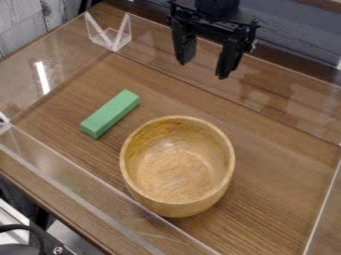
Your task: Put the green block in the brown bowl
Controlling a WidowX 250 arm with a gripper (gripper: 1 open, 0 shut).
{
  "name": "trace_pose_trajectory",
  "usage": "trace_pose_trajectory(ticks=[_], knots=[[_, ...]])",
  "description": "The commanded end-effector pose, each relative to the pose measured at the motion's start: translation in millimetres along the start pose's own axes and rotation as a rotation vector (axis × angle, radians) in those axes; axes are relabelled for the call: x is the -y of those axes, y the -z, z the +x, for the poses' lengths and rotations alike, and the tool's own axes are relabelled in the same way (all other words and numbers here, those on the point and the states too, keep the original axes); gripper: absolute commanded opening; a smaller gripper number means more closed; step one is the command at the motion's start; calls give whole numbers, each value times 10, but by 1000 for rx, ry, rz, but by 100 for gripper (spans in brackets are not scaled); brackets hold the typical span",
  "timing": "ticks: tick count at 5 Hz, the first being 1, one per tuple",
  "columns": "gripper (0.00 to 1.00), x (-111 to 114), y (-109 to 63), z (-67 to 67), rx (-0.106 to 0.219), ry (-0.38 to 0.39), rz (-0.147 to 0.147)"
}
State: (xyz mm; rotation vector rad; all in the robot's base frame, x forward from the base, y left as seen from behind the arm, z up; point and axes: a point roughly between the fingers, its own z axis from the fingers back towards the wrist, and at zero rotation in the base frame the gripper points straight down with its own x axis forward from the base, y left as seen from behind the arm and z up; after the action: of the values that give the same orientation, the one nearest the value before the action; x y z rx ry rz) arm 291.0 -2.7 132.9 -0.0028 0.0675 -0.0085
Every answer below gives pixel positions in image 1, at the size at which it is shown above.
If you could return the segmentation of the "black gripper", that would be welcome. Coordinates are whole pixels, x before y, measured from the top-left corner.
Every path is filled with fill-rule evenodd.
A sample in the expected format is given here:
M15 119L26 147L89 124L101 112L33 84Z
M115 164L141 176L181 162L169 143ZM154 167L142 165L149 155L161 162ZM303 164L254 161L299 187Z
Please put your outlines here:
M237 69L244 51L256 48L254 16L240 8L241 0L170 0L174 55L185 65L196 56L197 37L222 43L216 75L221 80Z

